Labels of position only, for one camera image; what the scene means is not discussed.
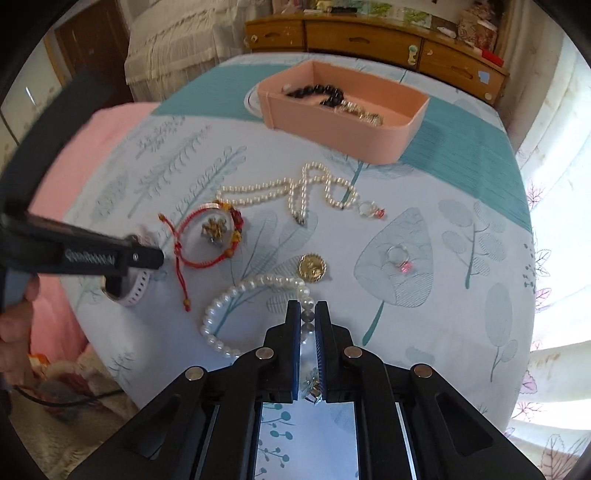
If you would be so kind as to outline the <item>person's left hand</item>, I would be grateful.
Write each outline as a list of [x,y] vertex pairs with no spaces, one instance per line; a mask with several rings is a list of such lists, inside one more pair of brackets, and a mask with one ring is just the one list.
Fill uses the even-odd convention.
[[2,315],[0,321],[0,368],[10,385],[30,386],[34,374],[29,360],[29,344],[34,317],[33,301],[40,282],[37,276],[29,280],[23,300]]

